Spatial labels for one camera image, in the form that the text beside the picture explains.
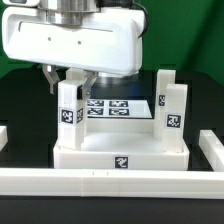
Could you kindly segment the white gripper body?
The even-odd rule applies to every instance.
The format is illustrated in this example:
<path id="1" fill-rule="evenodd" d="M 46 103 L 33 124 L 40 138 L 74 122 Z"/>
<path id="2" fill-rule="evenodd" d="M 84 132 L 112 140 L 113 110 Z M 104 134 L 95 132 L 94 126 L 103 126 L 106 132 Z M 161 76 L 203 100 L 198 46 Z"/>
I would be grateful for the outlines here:
<path id="1" fill-rule="evenodd" d="M 131 75 L 142 65 L 144 14 L 104 8 L 85 15 L 80 26 L 54 25 L 40 9 L 8 7 L 2 41 L 11 59 Z"/>

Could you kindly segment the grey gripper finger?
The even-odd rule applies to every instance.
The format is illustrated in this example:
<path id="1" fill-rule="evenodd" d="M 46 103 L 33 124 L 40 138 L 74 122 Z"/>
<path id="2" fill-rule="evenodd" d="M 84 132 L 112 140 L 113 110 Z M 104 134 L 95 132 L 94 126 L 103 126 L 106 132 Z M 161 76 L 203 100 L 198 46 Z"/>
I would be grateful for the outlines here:
<path id="1" fill-rule="evenodd" d="M 77 99 L 88 100 L 91 97 L 91 87 L 99 76 L 98 72 L 85 71 L 84 83 L 77 88 Z"/>
<path id="2" fill-rule="evenodd" d="M 53 94 L 55 92 L 55 85 L 60 81 L 60 78 L 57 73 L 57 67 L 55 65 L 42 65 L 42 71 L 49 82 L 50 85 L 50 93 Z"/>

